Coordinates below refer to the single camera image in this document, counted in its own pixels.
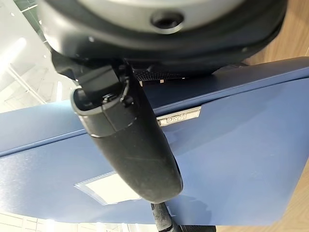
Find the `ceiling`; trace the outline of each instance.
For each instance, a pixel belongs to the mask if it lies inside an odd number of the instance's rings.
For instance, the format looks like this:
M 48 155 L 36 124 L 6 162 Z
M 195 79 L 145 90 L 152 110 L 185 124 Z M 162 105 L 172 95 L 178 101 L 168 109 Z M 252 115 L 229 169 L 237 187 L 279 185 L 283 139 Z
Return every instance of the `ceiling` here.
M 5 35 L 0 37 L 0 113 L 66 100 L 75 87 L 51 63 L 36 5 L 35 0 L 0 0 Z

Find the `ceiling light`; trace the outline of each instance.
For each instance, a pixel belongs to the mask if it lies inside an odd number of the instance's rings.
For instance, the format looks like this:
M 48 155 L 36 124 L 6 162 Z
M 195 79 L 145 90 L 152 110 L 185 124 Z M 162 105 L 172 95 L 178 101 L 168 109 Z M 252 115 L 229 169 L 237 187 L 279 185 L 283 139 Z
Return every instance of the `ceiling light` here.
M 57 82 L 57 90 L 56 90 L 56 101 L 60 102 L 62 100 L 62 82 Z
M 129 232 L 129 229 L 127 227 L 127 224 L 121 223 L 122 232 Z
M 55 232 L 55 221 L 52 219 L 46 220 L 46 232 Z
M 137 232 L 140 232 L 140 226 L 137 223 L 135 223 L 135 228 Z
M 7 66 L 19 55 L 19 53 L 26 46 L 27 41 L 25 38 L 19 38 L 12 46 L 4 51 L 0 56 L 0 73 L 4 71 Z

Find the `blue panel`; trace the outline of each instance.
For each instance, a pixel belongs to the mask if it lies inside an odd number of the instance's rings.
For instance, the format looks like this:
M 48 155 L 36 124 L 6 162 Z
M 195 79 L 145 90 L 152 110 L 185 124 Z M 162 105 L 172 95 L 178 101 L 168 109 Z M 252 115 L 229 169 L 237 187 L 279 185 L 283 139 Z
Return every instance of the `blue panel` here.
M 85 133 L 70 102 L 0 114 L 0 157 Z
M 309 155 L 308 89 L 302 79 L 236 94 L 163 128 L 184 181 L 167 202 L 176 222 L 263 225 L 282 216 Z M 0 208 L 65 222 L 153 223 L 144 200 L 102 206 L 73 187 L 110 171 L 85 134 L 25 149 L 0 159 Z

